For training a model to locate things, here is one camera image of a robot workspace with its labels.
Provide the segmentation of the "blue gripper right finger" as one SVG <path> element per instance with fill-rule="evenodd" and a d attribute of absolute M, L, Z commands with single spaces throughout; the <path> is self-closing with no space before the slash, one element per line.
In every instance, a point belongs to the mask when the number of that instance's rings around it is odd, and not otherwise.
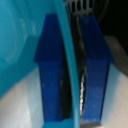
<path fill-rule="evenodd" d="M 100 121 L 109 65 L 114 58 L 93 15 L 80 16 L 79 25 L 87 56 L 82 119 Z"/>

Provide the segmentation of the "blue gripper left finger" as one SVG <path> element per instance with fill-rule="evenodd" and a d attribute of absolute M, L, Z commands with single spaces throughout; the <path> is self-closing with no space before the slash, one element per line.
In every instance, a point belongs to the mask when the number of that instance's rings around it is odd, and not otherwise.
<path fill-rule="evenodd" d="M 44 121 L 61 121 L 62 37 L 56 14 L 47 14 L 35 55 L 38 63 Z"/>

